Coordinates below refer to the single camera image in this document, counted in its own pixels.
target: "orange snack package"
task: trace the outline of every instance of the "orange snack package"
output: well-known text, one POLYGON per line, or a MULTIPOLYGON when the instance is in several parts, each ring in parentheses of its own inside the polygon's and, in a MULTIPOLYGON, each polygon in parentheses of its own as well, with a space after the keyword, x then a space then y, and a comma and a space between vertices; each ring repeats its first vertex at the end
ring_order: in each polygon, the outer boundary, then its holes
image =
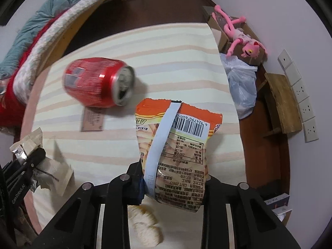
POLYGON ((160 156, 147 160, 159 124, 171 103, 179 102, 146 98, 136 107, 136 134, 144 180, 147 181, 147 169, 150 168, 147 161, 151 164, 154 160, 156 176, 151 179, 154 186, 149 196, 160 203, 197 212, 202 204, 208 173, 206 142, 220 127, 222 114, 180 102, 175 117, 171 117, 170 130, 161 132, 161 127, 158 131, 158 136, 164 135, 166 140, 162 143, 160 156))

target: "white strip on package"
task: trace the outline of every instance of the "white strip on package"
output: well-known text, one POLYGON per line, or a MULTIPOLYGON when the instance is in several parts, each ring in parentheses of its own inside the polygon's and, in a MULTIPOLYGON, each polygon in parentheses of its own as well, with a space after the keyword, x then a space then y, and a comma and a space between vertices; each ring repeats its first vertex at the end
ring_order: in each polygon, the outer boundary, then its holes
POLYGON ((160 155, 163 151, 165 143, 171 130, 175 115, 181 106, 181 102, 171 102, 169 108, 166 110, 160 124, 157 128, 156 134, 153 138, 149 153, 147 154, 144 181, 147 187, 147 195, 155 199, 154 187, 156 183, 156 173, 160 155))

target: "plush toy head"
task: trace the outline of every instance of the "plush toy head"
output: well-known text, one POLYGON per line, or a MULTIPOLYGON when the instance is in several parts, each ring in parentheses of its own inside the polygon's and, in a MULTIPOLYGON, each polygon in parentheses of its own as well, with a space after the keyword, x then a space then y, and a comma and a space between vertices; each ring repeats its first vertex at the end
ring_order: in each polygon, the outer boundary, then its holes
POLYGON ((246 57, 253 57, 256 58, 259 55, 259 44, 257 41, 255 41, 253 44, 251 42, 245 44, 245 46, 242 48, 243 53, 241 56, 243 58, 246 57))

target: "can top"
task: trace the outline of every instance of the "can top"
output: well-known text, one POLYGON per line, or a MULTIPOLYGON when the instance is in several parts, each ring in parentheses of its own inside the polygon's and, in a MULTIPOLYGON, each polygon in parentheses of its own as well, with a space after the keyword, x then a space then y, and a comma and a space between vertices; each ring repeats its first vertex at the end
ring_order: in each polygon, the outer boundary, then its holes
POLYGON ((112 81, 112 99, 118 106, 125 105, 133 94, 135 83, 135 71, 131 66, 125 66, 118 70, 112 81))

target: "wooden floor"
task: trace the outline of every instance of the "wooden floor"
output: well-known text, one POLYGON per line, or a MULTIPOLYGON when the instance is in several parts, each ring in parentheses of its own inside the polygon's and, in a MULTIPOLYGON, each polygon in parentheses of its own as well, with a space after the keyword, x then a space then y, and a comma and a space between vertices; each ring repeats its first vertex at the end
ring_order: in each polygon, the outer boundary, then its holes
MULTIPOLYGON (((207 0, 114 0, 101 5, 84 23, 65 54, 86 44, 119 32, 172 22, 205 22, 202 5, 207 0)), ((258 80, 264 75, 260 68, 258 80)), ((282 179, 283 191, 289 191, 289 154, 285 135, 262 138, 270 130, 265 105, 257 102, 253 113, 240 121, 246 160, 247 180, 258 187, 282 179)))

